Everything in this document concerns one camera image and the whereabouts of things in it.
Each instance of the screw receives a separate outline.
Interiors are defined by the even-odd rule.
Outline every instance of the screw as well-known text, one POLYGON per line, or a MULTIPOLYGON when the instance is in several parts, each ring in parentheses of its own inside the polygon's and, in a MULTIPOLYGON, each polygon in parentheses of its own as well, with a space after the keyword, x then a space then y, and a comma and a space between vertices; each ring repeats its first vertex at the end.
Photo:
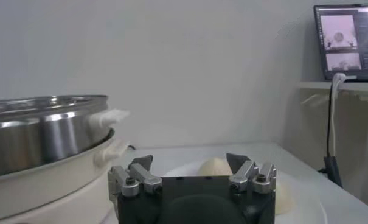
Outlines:
POLYGON ((257 175, 257 182, 259 182, 259 183, 266 182, 266 177, 264 176, 264 174, 258 174, 257 175))
POLYGON ((126 179, 125 179, 125 184, 126 185, 132 185, 132 184, 134 184, 135 183, 135 179, 134 178, 132 178, 132 177, 127 177, 126 179))

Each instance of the shelf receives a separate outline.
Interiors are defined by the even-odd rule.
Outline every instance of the shelf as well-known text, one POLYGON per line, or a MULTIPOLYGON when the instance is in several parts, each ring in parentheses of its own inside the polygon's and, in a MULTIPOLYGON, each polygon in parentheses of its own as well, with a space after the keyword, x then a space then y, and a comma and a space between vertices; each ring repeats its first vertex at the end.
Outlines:
MULTIPOLYGON (((300 82, 300 89, 316 89, 316 90, 329 90, 331 87, 330 82, 300 82)), ((343 91, 354 91, 359 93, 368 93, 368 83, 342 83, 339 86, 343 91)))

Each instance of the white table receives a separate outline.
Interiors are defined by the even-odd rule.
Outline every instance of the white table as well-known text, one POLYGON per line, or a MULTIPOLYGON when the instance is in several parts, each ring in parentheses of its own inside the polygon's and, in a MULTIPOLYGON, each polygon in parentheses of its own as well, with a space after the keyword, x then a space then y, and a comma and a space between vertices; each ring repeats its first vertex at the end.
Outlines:
POLYGON ((298 179, 312 194, 319 197, 329 224, 368 223, 367 205, 272 143, 128 150, 114 164, 127 166, 133 158, 151 154, 154 156, 151 173, 161 176, 187 163, 214 156, 225 157, 226 152, 247 155, 257 163, 272 162, 278 170, 298 179))

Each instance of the white pot handle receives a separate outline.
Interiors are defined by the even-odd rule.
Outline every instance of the white pot handle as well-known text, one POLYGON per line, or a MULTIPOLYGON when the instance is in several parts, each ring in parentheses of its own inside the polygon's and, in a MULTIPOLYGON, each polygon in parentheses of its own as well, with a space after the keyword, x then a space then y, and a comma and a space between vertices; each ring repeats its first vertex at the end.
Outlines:
POLYGON ((130 115, 129 111, 122 111, 118 109, 106 110, 93 114, 89 118, 89 123, 93 129, 100 130, 112 124, 119 123, 121 120, 130 115))
POLYGON ((114 141, 107 148, 98 151, 94 155, 94 164, 98 167, 107 165, 113 159, 121 157, 128 148, 129 144, 129 142, 123 142, 120 139, 114 139, 114 141))

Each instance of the stainless steel pot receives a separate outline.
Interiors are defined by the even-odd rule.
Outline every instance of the stainless steel pot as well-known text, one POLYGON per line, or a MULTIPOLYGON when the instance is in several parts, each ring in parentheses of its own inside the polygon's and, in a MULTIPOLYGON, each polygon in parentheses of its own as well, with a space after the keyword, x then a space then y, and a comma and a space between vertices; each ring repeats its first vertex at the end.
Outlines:
POLYGON ((100 144, 106 96, 0 100, 0 175, 52 163, 100 144))

